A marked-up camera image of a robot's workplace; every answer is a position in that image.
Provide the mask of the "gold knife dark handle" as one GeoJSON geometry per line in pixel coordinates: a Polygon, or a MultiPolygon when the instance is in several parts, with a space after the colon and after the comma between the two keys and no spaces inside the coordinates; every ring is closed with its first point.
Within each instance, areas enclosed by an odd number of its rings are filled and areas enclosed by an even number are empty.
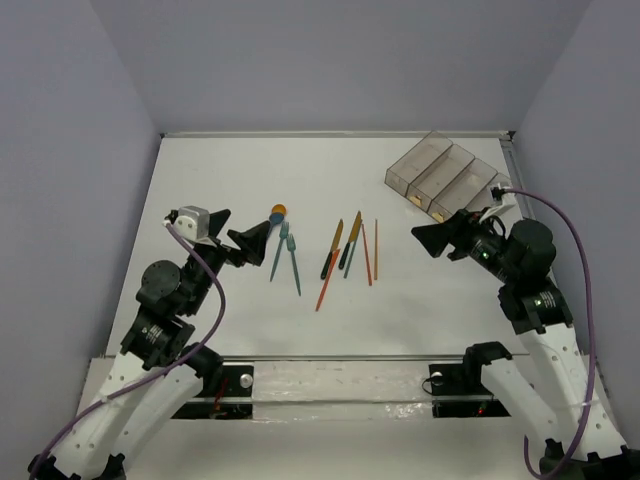
{"type": "Polygon", "coordinates": [[[354,222],[352,224],[351,231],[349,233],[347,243],[345,244],[345,247],[344,247],[343,252],[341,254],[341,257],[340,257],[340,261],[339,261],[339,264],[338,264],[338,267],[339,267],[340,270],[343,270],[345,268],[345,266],[346,266],[346,263],[347,263],[347,260],[348,260],[348,256],[349,256],[349,250],[353,246],[353,243],[355,242],[355,240],[356,240],[356,238],[358,236],[358,232],[360,230],[361,221],[362,221],[362,214],[361,214],[361,211],[358,211],[357,214],[356,214],[356,217],[354,219],[354,222]]]}

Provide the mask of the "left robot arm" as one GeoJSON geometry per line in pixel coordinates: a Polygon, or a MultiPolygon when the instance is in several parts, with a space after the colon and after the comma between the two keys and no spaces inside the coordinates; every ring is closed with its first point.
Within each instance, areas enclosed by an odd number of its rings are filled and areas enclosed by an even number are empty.
{"type": "Polygon", "coordinates": [[[171,211],[163,225],[187,251],[182,266],[150,264],[135,299],[136,316],[92,403],[65,425],[31,461],[32,479],[123,479],[149,441],[197,394],[215,392],[223,381],[223,358],[197,343],[187,319],[210,290],[223,290],[224,265],[260,266],[271,230],[269,221],[238,232],[231,245],[218,235],[231,215],[195,206],[171,211]]]}

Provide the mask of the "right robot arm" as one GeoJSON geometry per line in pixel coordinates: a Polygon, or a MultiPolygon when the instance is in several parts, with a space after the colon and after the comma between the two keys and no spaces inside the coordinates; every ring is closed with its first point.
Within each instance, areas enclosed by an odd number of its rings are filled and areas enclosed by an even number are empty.
{"type": "Polygon", "coordinates": [[[577,345],[573,316],[549,276],[556,256],[552,232],[532,219],[505,229],[496,216],[461,209],[412,235],[433,258],[447,247],[452,261],[471,258],[501,281],[500,308],[539,374],[532,385],[497,341],[465,351],[453,380],[489,391],[524,433],[524,445],[545,451],[534,477],[636,479],[639,453],[630,448],[595,390],[595,369],[577,345]]]}

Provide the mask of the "blue spoon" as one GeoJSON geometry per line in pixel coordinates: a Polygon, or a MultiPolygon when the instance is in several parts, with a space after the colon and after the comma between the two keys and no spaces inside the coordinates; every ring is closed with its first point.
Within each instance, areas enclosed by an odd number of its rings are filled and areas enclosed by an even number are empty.
{"type": "Polygon", "coordinates": [[[284,221],[285,215],[281,212],[272,212],[269,216],[269,224],[270,224],[270,228],[269,228],[269,233],[268,235],[271,235],[272,231],[274,230],[274,228],[278,225],[280,225],[283,221],[284,221]]]}

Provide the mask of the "teal fork left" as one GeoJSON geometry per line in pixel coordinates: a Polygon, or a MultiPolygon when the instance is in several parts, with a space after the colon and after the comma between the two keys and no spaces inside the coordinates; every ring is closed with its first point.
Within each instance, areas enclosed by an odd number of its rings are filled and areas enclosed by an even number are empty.
{"type": "Polygon", "coordinates": [[[290,224],[288,221],[283,221],[280,225],[280,230],[279,230],[279,241],[278,241],[278,245],[276,248],[276,253],[274,256],[274,260],[273,260],[273,264],[272,264],[272,268],[271,268],[271,272],[270,272],[270,277],[269,277],[269,281],[272,281],[275,277],[276,271],[277,271],[277,267],[279,264],[279,260],[280,260],[280,256],[281,256],[281,252],[282,252],[282,248],[284,246],[284,243],[286,242],[286,240],[288,239],[288,235],[289,235],[289,227],[290,224]]]}

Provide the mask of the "teal fork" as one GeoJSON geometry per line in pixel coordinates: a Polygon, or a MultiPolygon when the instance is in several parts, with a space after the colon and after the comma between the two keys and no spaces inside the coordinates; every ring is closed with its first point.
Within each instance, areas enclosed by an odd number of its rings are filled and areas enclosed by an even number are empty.
{"type": "Polygon", "coordinates": [[[286,245],[287,245],[287,250],[291,257],[293,278],[296,286],[296,291],[297,291],[297,294],[301,296],[302,295],[301,284],[300,284],[300,277],[299,277],[299,271],[298,271],[298,265],[297,265],[297,259],[296,259],[296,242],[293,234],[291,233],[288,234],[286,239],[286,245]]]}
{"type": "Polygon", "coordinates": [[[278,241],[278,245],[276,248],[276,253],[274,256],[274,260],[273,260],[273,264],[272,264],[272,268],[271,268],[271,272],[270,272],[270,277],[269,277],[269,281],[272,281],[275,277],[276,271],[277,271],[277,267],[279,264],[279,260],[280,260],[280,256],[281,256],[281,252],[282,252],[282,248],[284,246],[284,243],[286,242],[286,240],[288,239],[288,235],[289,235],[289,227],[290,224],[288,221],[283,221],[280,225],[280,230],[279,230],[279,241],[278,241]]]}

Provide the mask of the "orange spoon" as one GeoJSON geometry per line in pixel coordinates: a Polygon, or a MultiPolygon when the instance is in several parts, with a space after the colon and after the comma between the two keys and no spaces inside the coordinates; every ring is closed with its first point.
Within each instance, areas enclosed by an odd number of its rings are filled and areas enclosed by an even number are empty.
{"type": "Polygon", "coordinates": [[[287,208],[283,204],[276,204],[272,207],[271,213],[286,215],[287,208]]]}

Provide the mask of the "teal fork right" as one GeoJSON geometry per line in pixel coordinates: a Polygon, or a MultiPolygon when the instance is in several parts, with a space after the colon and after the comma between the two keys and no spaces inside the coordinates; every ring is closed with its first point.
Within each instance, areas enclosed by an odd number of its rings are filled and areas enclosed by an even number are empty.
{"type": "Polygon", "coordinates": [[[288,234],[286,239],[286,245],[287,245],[287,250],[291,257],[293,278],[296,286],[296,291],[297,291],[297,294],[301,296],[302,295],[301,284],[300,284],[300,277],[299,277],[299,271],[298,271],[298,265],[297,265],[297,259],[296,259],[296,242],[293,234],[291,233],[288,234]]]}

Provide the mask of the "yellow-orange chopstick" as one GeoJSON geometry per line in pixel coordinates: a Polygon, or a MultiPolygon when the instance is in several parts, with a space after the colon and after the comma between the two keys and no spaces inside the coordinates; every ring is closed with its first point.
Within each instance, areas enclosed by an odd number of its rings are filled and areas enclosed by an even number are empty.
{"type": "Polygon", "coordinates": [[[379,221],[376,218],[374,223],[374,280],[379,276],[379,221]]]}

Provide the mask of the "clear compartment organizer box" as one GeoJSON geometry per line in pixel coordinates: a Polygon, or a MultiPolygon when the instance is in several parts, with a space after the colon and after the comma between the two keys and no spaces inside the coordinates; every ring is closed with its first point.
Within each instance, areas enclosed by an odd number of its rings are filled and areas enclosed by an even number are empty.
{"type": "Polygon", "coordinates": [[[511,179],[437,131],[392,164],[384,183],[439,223],[461,209],[501,215],[510,208],[498,207],[491,190],[510,188],[511,179]]]}

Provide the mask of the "orange-red chopstick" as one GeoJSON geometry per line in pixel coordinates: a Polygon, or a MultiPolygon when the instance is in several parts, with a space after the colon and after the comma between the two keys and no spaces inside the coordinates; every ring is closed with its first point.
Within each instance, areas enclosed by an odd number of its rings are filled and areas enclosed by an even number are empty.
{"type": "Polygon", "coordinates": [[[366,228],[365,228],[364,222],[362,222],[362,224],[361,224],[361,236],[362,236],[362,241],[363,241],[367,282],[368,282],[369,286],[373,286],[373,275],[372,275],[372,271],[371,271],[369,247],[368,247],[368,240],[367,240],[367,234],[366,234],[366,228]]]}

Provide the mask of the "teal chopstick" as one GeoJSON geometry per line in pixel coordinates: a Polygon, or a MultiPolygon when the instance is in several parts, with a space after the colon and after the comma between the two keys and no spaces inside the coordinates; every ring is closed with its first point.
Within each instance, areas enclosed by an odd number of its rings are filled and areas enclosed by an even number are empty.
{"type": "Polygon", "coordinates": [[[356,250],[356,245],[357,245],[357,238],[350,243],[351,248],[350,248],[350,253],[349,256],[347,258],[347,262],[344,268],[344,274],[343,274],[343,278],[346,279],[348,278],[349,272],[350,272],[350,268],[351,268],[351,264],[352,264],[352,260],[353,260],[353,256],[356,250]]]}

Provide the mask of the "orange plastic knife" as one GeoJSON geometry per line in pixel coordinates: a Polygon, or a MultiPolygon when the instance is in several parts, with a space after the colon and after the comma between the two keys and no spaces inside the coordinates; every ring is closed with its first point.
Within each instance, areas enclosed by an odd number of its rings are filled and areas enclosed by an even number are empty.
{"type": "Polygon", "coordinates": [[[334,266],[336,264],[336,261],[337,261],[337,259],[339,257],[340,252],[341,252],[341,249],[337,249],[332,253],[332,256],[331,256],[331,259],[330,259],[330,263],[329,263],[329,268],[328,268],[328,271],[327,271],[327,275],[326,275],[326,278],[324,280],[322,289],[320,291],[318,300],[316,302],[315,312],[319,312],[319,310],[321,309],[321,306],[322,306],[322,303],[323,303],[323,300],[324,300],[324,297],[326,295],[326,292],[327,292],[327,289],[328,289],[328,285],[329,285],[329,282],[330,282],[330,279],[331,279],[331,275],[332,275],[332,272],[334,270],[334,266]]]}

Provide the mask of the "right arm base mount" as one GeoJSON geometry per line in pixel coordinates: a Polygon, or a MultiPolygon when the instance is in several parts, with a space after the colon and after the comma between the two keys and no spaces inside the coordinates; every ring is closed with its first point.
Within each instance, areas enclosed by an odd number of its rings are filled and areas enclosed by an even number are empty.
{"type": "Polygon", "coordinates": [[[421,388],[430,396],[436,419],[509,417],[506,408],[459,363],[429,366],[421,388]]]}

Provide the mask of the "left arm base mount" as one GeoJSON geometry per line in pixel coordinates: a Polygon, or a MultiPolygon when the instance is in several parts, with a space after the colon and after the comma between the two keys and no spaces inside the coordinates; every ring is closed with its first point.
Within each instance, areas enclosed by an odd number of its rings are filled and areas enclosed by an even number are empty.
{"type": "Polygon", "coordinates": [[[225,363],[222,376],[203,388],[172,416],[176,420],[250,420],[253,418],[254,364],[225,363]]]}

